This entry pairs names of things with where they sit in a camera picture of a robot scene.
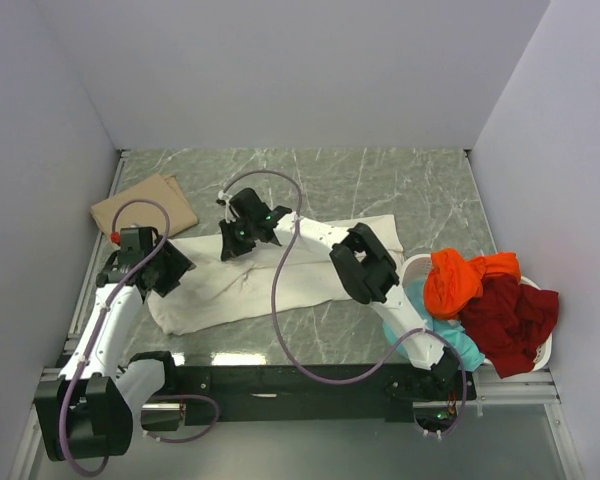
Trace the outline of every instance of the light blue cloth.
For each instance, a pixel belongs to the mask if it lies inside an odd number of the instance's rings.
[[[409,284],[405,289],[407,298],[416,309],[418,314],[425,321],[427,328],[433,330],[451,345],[453,345],[464,362],[464,368],[467,372],[473,372],[478,368],[484,361],[484,354],[478,350],[478,346],[471,338],[464,333],[464,327],[459,323],[455,325],[449,324],[449,322],[435,320],[427,311],[424,306],[424,280],[418,280]],[[398,338],[395,336],[393,331],[385,323],[383,325],[384,334],[391,345],[396,343]],[[401,345],[398,348],[398,353],[403,357],[407,357],[407,352]]]

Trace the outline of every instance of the white towel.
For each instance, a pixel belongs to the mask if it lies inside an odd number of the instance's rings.
[[[393,215],[328,223],[350,228],[358,222],[371,227],[400,269],[403,248]],[[221,262],[220,235],[174,239],[172,242],[196,264],[196,268],[187,272],[180,279],[181,285],[165,298],[155,293],[149,295],[149,311],[165,333],[181,335],[271,314],[271,283],[283,247],[259,243],[252,252]],[[320,257],[294,247],[280,275],[279,311],[348,299],[350,297],[328,256]]]

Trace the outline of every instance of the white basket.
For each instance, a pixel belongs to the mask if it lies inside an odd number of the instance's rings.
[[[423,255],[414,255],[409,258],[404,265],[402,265],[401,275],[402,278],[402,286],[406,287],[409,284],[415,282],[416,280],[423,280],[427,278],[429,272],[433,268],[433,264],[431,263],[431,255],[423,254]],[[527,277],[522,277],[520,283],[529,285],[533,288],[540,290],[540,287],[529,280]],[[553,334],[549,335],[547,341],[538,347],[536,358],[533,361],[535,366],[532,371],[540,370],[543,368],[547,362],[549,361],[549,357],[551,356],[551,338]],[[491,361],[485,359],[484,364],[493,365]]]

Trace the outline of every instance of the marble surface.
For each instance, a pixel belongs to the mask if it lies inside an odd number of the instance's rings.
[[[406,258],[445,247],[466,257],[495,252],[470,166],[460,149],[131,150],[122,161],[116,191],[154,173],[176,175],[200,219],[178,237],[219,233],[223,210],[215,199],[220,188],[239,172],[268,168],[300,182],[303,213],[316,220],[394,214]],[[241,186],[253,187],[273,206],[295,204],[292,187],[278,177],[252,176],[236,188]],[[111,247],[103,245],[98,266],[110,252]],[[85,316],[92,304],[93,295]],[[373,363],[388,348],[380,318],[353,301],[283,312],[280,322],[291,350],[305,364]],[[122,362],[149,350],[170,350],[177,361],[195,365],[288,363],[270,316],[174,336],[163,334],[144,307]]]

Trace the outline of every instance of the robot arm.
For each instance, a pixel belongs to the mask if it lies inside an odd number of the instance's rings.
[[[86,366],[72,392],[66,417],[69,449],[76,459],[122,455],[131,443],[133,424],[139,420],[144,403],[159,391],[175,393],[175,364],[169,352],[136,355],[126,373],[116,378],[129,328],[147,294],[168,294],[179,285],[180,277],[194,268],[168,241],[122,286],[106,311],[94,348],[85,357],[105,300],[127,272],[158,245],[159,238],[154,236],[157,231],[152,227],[125,228],[116,234],[120,249],[109,257],[96,278],[95,305],[76,351],[58,380],[38,385],[34,403],[51,460],[65,459],[58,428],[61,405],[81,360]]]
[[[222,260],[250,252],[256,241],[289,244],[299,225],[299,246],[318,255],[328,255],[347,293],[378,312],[396,337],[425,326],[406,298],[395,262],[367,225],[359,223],[354,228],[344,229],[298,218],[285,207],[271,210],[250,188],[233,196],[228,208],[235,218],[220,222]],[[117,362],[131,323],[147,294],[154,291],[161,296],[167,295],[179,285],[181,276],[194,267],[169,242],[119,291],[106,312],[95,348],[85,358],[101,306],[106,305],[105,299],[131,268],[149,256],[157,244],[153,239],[156,234],[151,227],[120,232],[120,250],[112,254],[96,279],[94,310],[76,351],[61,370],[58,380],[41,382],[38,386],[34,403],[51,460],[64,460],[58,428],[60,410],[68,384],[79,372],[80,360],[86,361],[86,367],[77,379],[66,417],[69,449],[76,459],[124,454],[143,405],[154,395],[181,393],[178,391],[178,368],[181,367],[176,368],[169,352],[136,355],[127,372],[116,378]],[[425,375],[423,386],[428,385],[435,392],[447,392],[453,387],[453,373],[458,364],[443,349],[442,343],[429,336],[415,335],[403,345],[413,367]],[[398,385],[391,380],[389,395],[399,394],[400,390],[393,390]]]
[[[229,200],[234,221],[220,222],[222,259],[251,251],[255,240],[288,245],[296,229],[297,215],[285,207],[270,210],[256,192],[245,188]],[[346,292],[368,304],[391,328],[396,338],[425,323],[409,302],[396,264],[373,231],[359,223],[346,229],[300,217],[296,245],[330,257]],[[429,335],[415,335],[403,342],[411,364],[430,370],[444,354],[441,342]]]

